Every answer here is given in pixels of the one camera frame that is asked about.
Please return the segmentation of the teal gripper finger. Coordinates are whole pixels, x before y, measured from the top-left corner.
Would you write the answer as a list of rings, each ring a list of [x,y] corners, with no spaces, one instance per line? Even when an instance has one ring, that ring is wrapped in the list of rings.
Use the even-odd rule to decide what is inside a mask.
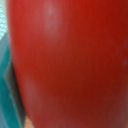
[[[6,48],[0,60],[0,128],[24,128],[25,117],[10,50]]]

